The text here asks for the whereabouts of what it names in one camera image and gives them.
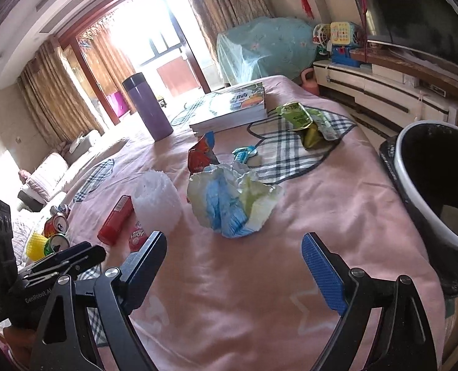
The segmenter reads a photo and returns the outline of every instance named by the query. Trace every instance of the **pillow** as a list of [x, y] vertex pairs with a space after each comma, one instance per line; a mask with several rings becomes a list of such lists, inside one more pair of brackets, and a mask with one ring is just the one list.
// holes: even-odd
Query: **pillow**
[[45, 201], [40, 194], [38, 194], [35, 190], [33, 190], [28, 184], [23, 184], [21, 186], [21, 191], [24, 192], [27, 196], [34, 199], [36, 202], [45, 205], [47, 201]]
[[19, 266], [22, 264], [24, 248], [29, 236], [32, 234], [35, 223], [39, 219], [40, 214], [27, 211], [22, 209], [16, 215], [11, 218], [12, 229], [13, 229], [13, 250], [15, 256], [15, 262]]
[[57, 152], [53, 152], [38, 166], [26, 184], [45, 201], [49, 201], [50, 194], [68, 168], [64, 158]]

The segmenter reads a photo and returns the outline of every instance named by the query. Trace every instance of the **wooden panel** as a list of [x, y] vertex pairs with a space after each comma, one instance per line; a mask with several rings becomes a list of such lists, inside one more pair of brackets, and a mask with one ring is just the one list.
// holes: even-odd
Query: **wooden panel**
[[447, 121], [447, 114], [439, 112], [437, 109], [425, 105], [423, 107], [423, 113], [421, 116], [421, 120], [437, 120], [437, 121]]
[[339, 73], [333, 70], [327, 70], [319, 66], [315, 66], [316, 81], [319, 85], [326, 86], [345, 93], [349, 96], [362, 96], [364, 88], [364, 80], [360, 77]]
[[410, 112], [419, 111], [420, 105], [422, 105], [422, 103], [414, 97], [368, 79], [364, 80], [364, 91], [373, 95], [381, 96], [393, 103], [397, 103], [398, 105], [405, 107]]
[[390, 120], [403, 128], [414, 122], [416, 118], [414, 113], [405, 113], [398, 108], [371, 96], [360, 95], [355, 97], [354, 101], [358, 105], [366, 107], [367, 109], [385, 117], [387, 120]]
[[188, 63], [178, 57], [156, 69], [159, 76], [173, 97], [196, 89], [198, 82]]

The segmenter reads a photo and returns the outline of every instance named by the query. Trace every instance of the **soda can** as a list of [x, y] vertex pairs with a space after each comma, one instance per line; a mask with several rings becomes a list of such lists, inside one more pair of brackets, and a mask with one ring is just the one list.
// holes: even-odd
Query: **soda can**
[[69, 241], [64, 237], [63, 234], [57, 233], [47, 240], [43, 247], [43, 253], [45, 256], [47, 256], [55, 252], [64, 251], [68, 248]]
[[69, 223], [63, 214], [57, 213], [46, 221], [43, 227], [43, 235], [47, 238], [52, 237], [54, 234], [66, 234], [69, 228]]
[[64, 215], [64, 217], [67, 219], [71, 214], [69, 205], [50, 206], [50, 215], [55, 216], [58, 214]]

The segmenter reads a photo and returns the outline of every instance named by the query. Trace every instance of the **plaid heart pattern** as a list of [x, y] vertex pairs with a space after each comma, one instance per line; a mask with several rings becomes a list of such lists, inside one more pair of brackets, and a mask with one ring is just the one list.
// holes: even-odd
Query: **plaid heart pattern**
[[248, 132], [260, 139], [256, 144], [260, 164], [251, 166], [265, 184], [280, 184], [285, 180], [302, 176], [319, 166], [341, 139], [355, 126], [356, 123], [339, 114], [320, 110], [329, 120], [339, 135], [336, 141], [321, 141], [311, 149], [302, 146], [294, 127], [278, 115], [275, 110], [268, 114], [266, 120], [253, 122], [248, 126]]
[[184, 105], [184, 110], [174, 117], [174, 119], [170, 122], [170, 125], [175, 127], [185, 124], [196, 113], [196, 109], [202, 106], [204, 103], [205, 100], [200, 98], [190, 106]]
[[73, 202], [83, 202], [86, 196], [92, 193], [98, 188], [98, 186], [110, 175], [112, 175], [113, 165], [115, 161], [113, 159], [104, 160], [100, 163], [94, 171], [90, 174], [88, 179], [85, 181], [83, 186], [76, 193], [75, 197], [72, 198]]
[[[77, 277], [78, 280], [84, 279], [96, 279], [101, 274], [101, 266], [97, 265], [83, 272]], [[100, 321], [100, 315], [96, 308], [88, 308], [88, 318], [90, 320], [91, 332], [97, 347], [108, 346], [107, 338], [105, 336], [102, 322]]]

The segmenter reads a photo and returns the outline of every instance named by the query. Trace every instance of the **green snack bag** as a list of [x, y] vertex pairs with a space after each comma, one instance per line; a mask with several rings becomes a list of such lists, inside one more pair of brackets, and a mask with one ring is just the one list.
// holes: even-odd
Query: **green snack bag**
[[298, 133], [305, 149], [313, 147], [322, 140], [318, 127], [301, 103], [286, 103], [277, 107], [277, 113], [296, 127], [290, 131]]
[[300, 102], [291, 102], [278, 106], [277, 113], [289, 121], [296, 130], [307, 127], [313, 122], [311, 116]]
[[337, 134], [336, 130], [334, 130], [334, 127], [332, 127], [330, 124], [328, 118], [320, 110], [306, 109], [306, 112], [317, 125], [325, 140], [335, 141], [339, 138], [339, 135]]

